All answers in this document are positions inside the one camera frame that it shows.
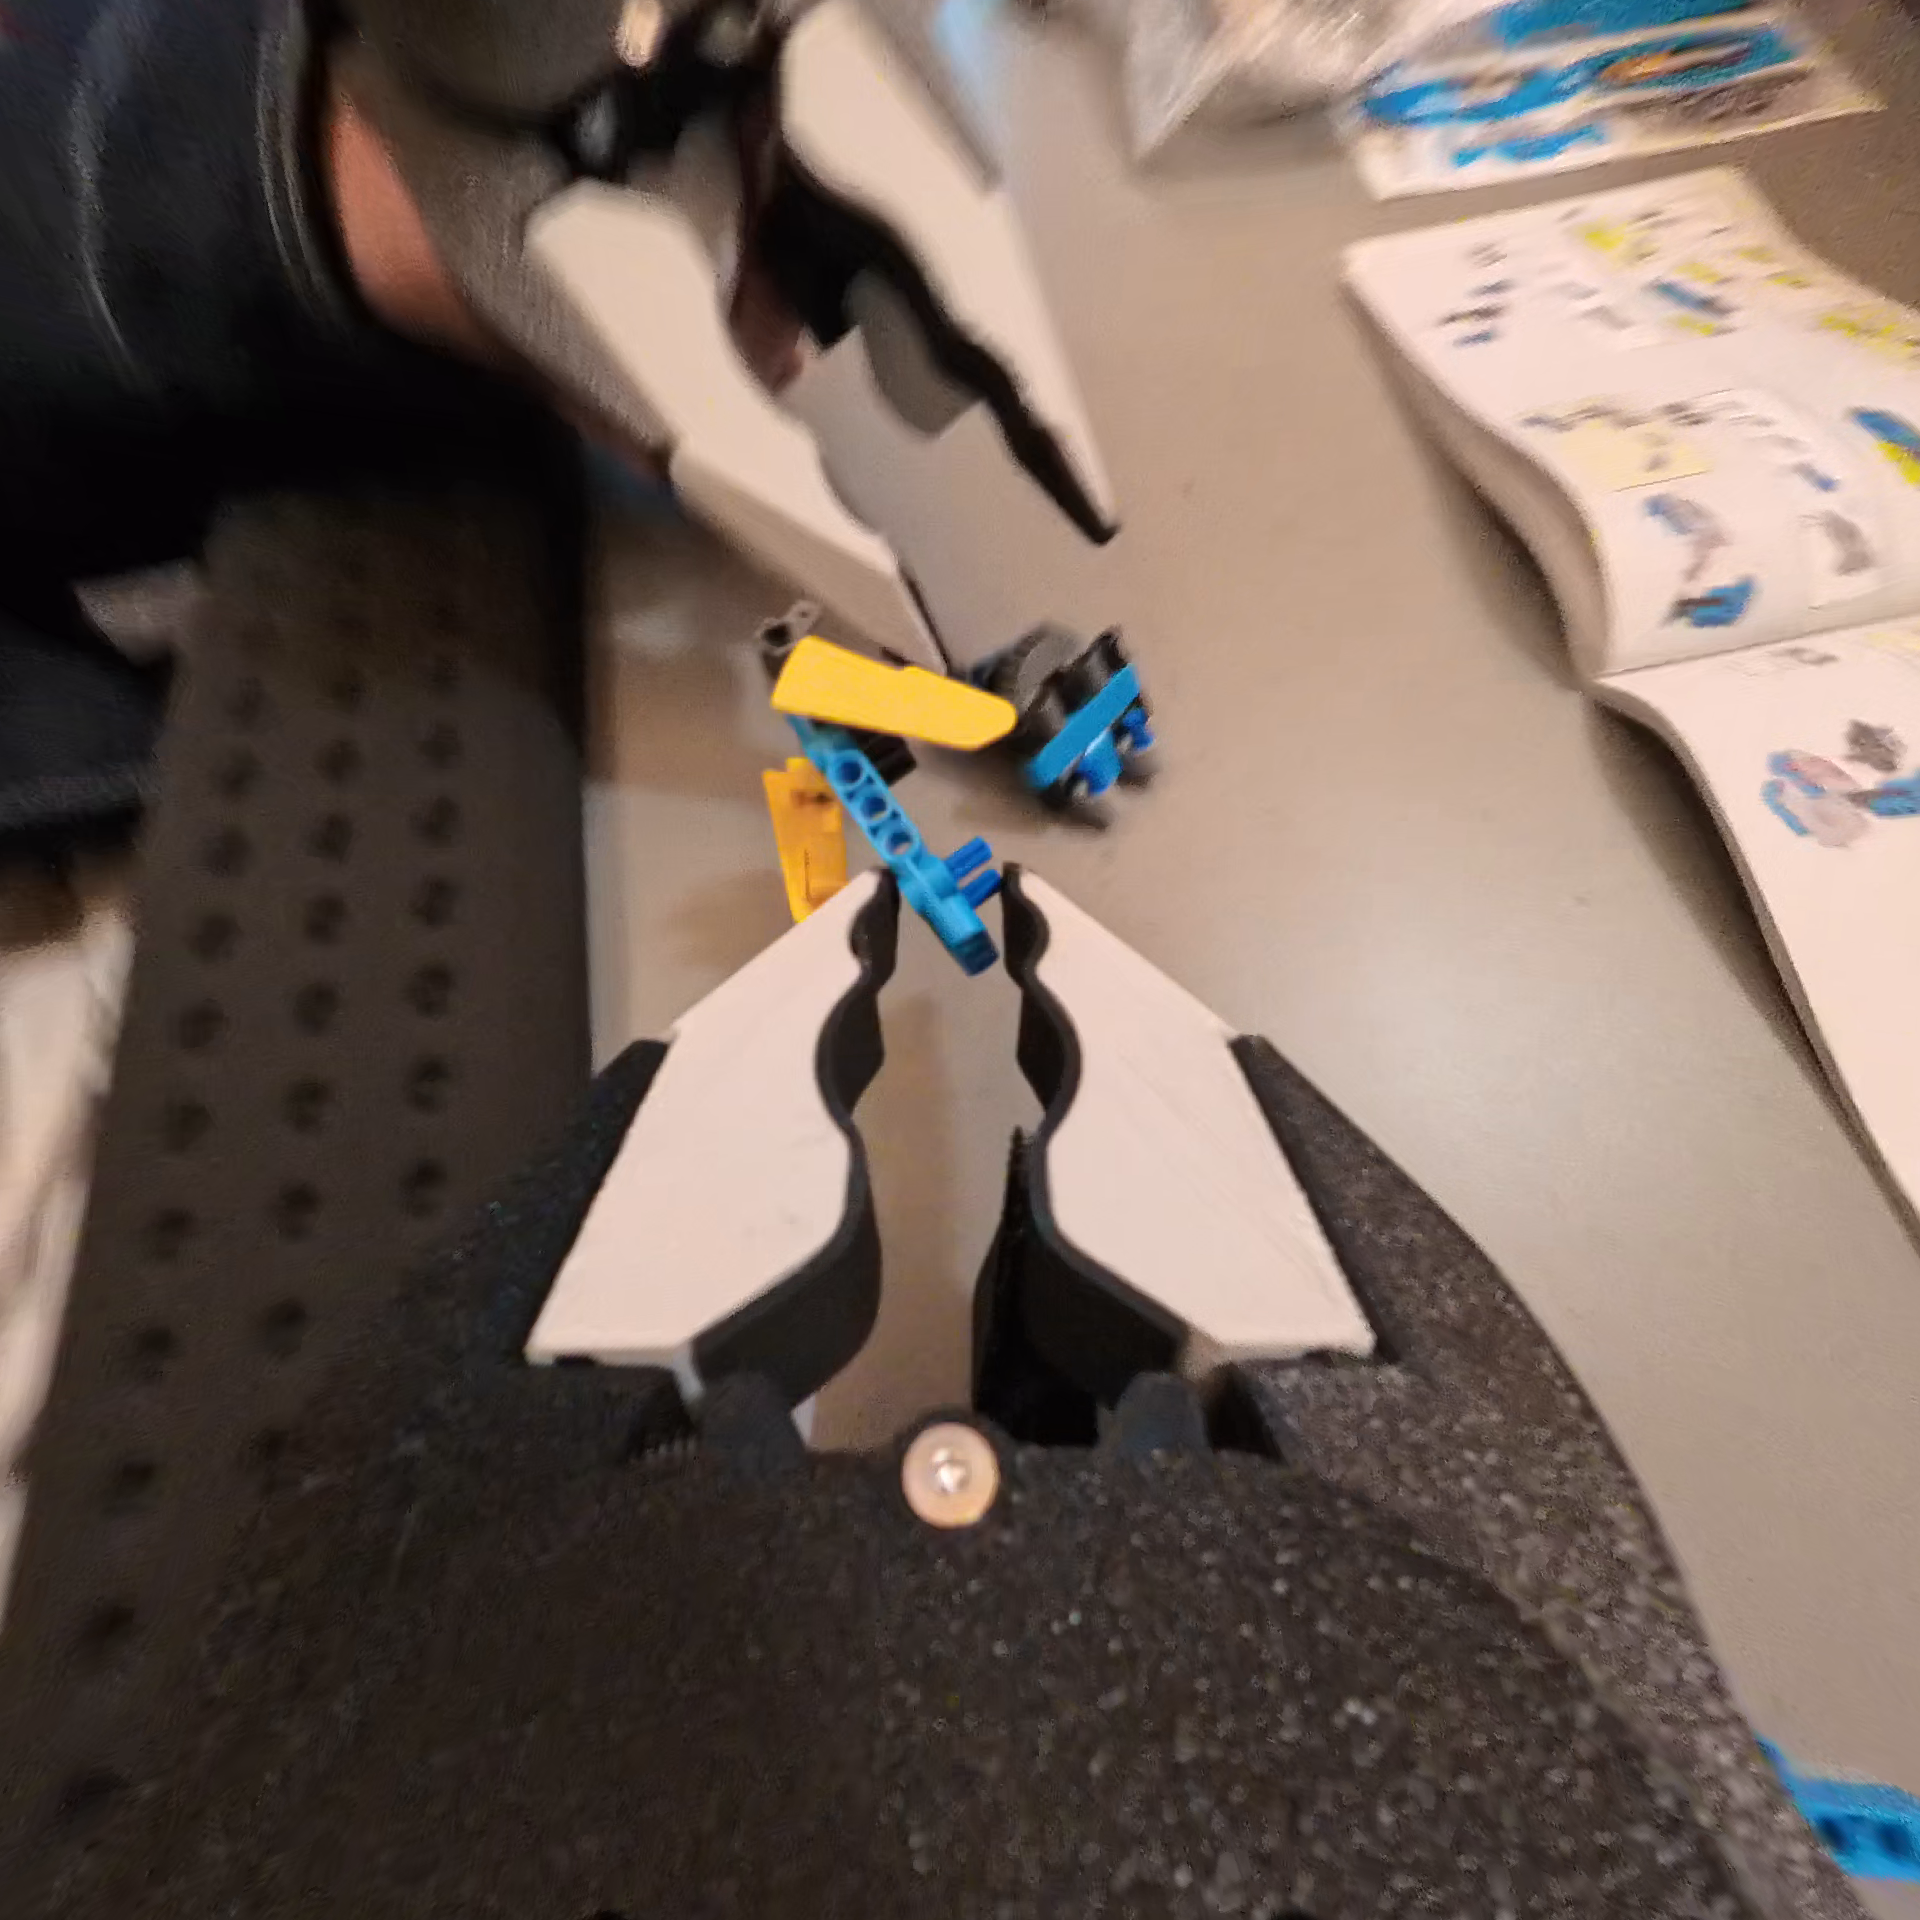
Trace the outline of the white garment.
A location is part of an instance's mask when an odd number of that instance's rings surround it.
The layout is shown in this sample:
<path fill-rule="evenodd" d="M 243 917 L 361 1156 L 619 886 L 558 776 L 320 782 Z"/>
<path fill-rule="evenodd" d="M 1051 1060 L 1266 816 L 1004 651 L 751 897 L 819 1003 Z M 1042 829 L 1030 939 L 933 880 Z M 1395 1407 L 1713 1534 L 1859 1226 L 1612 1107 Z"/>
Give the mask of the white garment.
<path fill-rule="evenodd" d="M 29 1524 L 29 1444 L 54 1376 L 91 1156 L 132 975 L 132 909 L 4 953 L 0 999 L 0 1586 Z"/>

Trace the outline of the open instruction booklet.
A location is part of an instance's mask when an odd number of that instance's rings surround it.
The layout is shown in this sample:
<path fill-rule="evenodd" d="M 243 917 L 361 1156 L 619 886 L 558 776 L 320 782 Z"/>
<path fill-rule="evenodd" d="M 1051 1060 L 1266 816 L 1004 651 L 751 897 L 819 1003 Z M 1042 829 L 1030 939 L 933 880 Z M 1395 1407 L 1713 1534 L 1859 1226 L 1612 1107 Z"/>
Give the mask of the open instruction booklet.
<path fill-rule="evenodd" d="M 1341 287 L 1691 770 L 1876 1175 L 1920 1200 L 1917 308 L 1736 167 L 1356 240 Z"/>

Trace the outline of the blue sticker sheet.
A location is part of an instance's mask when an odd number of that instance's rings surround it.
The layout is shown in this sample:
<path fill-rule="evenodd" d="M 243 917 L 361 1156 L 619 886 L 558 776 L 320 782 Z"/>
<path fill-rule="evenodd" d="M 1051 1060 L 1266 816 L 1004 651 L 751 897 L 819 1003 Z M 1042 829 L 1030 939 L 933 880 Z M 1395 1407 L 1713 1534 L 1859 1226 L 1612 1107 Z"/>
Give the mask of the blue sticker sheet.
<path fill-rule="evenodd" d="M 1876 106 L 1799 2 L 1519 0 L 1387 57 L 1333 132 L 1376 198 L 1428 198 Z"/>

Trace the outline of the grey desk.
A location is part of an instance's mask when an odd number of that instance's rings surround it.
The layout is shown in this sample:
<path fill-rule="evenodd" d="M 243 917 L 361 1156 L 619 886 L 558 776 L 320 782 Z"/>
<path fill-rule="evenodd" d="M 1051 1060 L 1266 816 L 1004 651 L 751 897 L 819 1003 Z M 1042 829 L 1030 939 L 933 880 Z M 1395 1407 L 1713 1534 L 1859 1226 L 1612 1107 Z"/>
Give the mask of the grey desk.
<path fill-rule="evenodd" d="M 1376 201 L 1322 123 L 1133 167 L 1068 17 L 941 27 L 1047 272 L 1127 526 L 980 418 L 924 443 L 861 351 L 805 385 L 936 618 L 1123 622 L 1162 770 L 1112 825 L 924 761 L 941 849 L 1030 864 L 1272 1034 L 1510 1272 L 1618 1431 L 1751 1718 L 1917 1787 L 1917 1241 L 1836 1111 L 1667 749 L 1565 678 L 1544 589 L 1362 339 Z"/>

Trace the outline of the black dimpled foam mat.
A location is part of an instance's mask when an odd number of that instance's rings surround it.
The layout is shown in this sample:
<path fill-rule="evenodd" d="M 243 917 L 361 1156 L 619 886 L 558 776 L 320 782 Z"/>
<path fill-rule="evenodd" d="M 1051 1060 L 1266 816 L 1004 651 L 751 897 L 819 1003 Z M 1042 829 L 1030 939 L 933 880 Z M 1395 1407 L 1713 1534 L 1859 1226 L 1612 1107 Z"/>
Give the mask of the black dimpled foam mat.
<path fill-rule="evenodd" d="M 588 1069 L 578 568 L 513 489 L 225 512 L 4 1621 L 4 1914 L 91 1912 L 334 1532 L 352 1345 Z"/>

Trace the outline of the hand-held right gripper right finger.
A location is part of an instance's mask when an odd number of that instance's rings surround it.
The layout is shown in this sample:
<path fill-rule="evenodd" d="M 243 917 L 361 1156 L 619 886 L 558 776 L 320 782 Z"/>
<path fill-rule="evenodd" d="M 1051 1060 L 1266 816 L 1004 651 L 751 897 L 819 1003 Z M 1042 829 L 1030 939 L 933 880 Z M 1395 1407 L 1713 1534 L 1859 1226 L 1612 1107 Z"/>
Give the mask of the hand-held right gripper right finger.
<path fill-rule="evenodd" d="M 1093 1406 L 1133 1376 L 1376 1359 L 1377 1326 L 1251 1084 L 1251 1039 L 1033 872 L 1004 880 L 1023 1143 L 1015 1322 Z"/>

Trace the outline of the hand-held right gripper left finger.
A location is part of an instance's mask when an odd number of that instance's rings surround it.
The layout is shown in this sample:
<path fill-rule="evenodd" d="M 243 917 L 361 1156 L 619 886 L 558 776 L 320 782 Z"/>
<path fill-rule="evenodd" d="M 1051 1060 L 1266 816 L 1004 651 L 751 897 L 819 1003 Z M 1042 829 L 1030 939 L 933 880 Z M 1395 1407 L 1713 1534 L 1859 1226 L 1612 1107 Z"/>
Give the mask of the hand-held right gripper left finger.
<path fill-rule="evenodd" d="M 870 872 L 667 1026 L 529 1366 L 662 1367 L 686 1406 L 725 1376 L 807 1406 L 846 1374 L 880 1307 L 856 1107 L 896 959 L 899 890 Z"/>

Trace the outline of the black blue domed brick assembly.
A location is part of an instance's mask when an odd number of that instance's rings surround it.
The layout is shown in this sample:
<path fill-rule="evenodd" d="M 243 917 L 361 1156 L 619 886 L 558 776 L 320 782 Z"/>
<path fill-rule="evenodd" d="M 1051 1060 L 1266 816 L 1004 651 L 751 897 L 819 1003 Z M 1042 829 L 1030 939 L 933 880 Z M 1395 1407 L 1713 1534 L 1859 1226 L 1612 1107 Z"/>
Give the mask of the black blue domed brick assembly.
<path fill-rule="evenodd" d="M 1013 703 L 1004 749 L 1062 816 L 1102 816 L 1107 795 L 1156 776 L 1156 726 L 1127 628 L 1041 622 L 988 651 L 969 682 Z"/>

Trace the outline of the yellow blue brick assembly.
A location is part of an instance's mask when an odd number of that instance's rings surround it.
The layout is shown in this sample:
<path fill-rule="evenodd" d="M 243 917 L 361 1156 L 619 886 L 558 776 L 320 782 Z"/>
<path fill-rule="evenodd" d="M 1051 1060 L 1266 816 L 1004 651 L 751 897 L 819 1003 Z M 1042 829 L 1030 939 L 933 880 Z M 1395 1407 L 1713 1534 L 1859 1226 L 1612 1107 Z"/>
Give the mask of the yellow blue brick assembly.
<path fill-rule="evenodd" d="M 796 731 L 796 752 L 765 770 L 765 801 L 796 921 L 852 886 L 852 829 L 896 878 L 899 897 L 946 953 L 980 975 L 998 943 L 984 904 L 998 894 L 988 840 L 936 855 L 899 802 L 918 747 L 977 752 L 1013 731 L 1004 694 L 918 663 L 889 663 L 819 637 L 819 611 L 793 607 L 754 630 L 769 703 Z"/>

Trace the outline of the clear plastic bag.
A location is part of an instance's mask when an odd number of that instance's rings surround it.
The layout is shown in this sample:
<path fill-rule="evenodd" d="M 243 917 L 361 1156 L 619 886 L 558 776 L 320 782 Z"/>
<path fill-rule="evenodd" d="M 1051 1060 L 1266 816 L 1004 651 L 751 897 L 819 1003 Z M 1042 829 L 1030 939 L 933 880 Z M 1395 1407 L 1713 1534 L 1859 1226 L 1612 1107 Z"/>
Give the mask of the clear plastic bag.
<path fill-rule="evenodd" d="M 1127 0 L 1118 2 L 1132 153 L 1187 128 L 1276 123 L 1346 97 L 1472 2 L 1442 0 Z"/>

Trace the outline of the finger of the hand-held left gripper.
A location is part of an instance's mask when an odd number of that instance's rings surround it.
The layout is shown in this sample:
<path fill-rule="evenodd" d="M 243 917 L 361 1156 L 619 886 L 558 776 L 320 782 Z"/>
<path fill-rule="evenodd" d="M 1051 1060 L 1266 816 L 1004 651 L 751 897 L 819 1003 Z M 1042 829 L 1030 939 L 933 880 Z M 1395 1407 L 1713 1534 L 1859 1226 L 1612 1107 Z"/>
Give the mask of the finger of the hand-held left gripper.
<path fill-rule="evenodd" d="M 714 255 L 679 201 L 568 184 L 529 223 L 529 262 L 610 357 L 683 504 L 751 564 L 889 660 L 946 670 L 896 557 L 835 494 L 823 447 L 731 339 Z"/>
<path fill-rule="evenodd" d="M 865 343 L 911 433 L 988 416 L 1083 541 L 1118 539 L 1112 474 L 1015 208 L 946 84 L 870 2 L 784 17 L 779 284 L 819 348 Z"/>

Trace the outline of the blue beam brick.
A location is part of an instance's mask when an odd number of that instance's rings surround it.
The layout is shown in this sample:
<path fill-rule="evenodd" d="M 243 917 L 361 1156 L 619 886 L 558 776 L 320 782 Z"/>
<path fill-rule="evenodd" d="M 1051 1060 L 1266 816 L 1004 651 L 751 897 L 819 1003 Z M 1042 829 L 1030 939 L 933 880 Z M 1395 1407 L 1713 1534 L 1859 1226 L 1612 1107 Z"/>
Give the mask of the blue beam brick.
<path fill-rule="evenodd" d="M 1920 1799 L 1911 1787 L 1815 1773 L 1757 1742 L 1836 1867 L 1865 1882 L 1920 1882 Z"/>

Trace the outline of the person's left forearm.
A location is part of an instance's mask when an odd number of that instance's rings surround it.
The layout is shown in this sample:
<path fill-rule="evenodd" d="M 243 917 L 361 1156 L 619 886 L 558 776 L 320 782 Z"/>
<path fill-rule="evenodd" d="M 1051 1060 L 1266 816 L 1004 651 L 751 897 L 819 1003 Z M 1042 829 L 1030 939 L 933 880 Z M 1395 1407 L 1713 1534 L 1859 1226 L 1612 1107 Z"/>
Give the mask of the person's left forearm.
<path fill-rule="evenodd" d="M 341 2 L 4 2 L 8 459 L 304 416 L 461 411 L 483 381 L 349 280 L 320 103 Z"/>

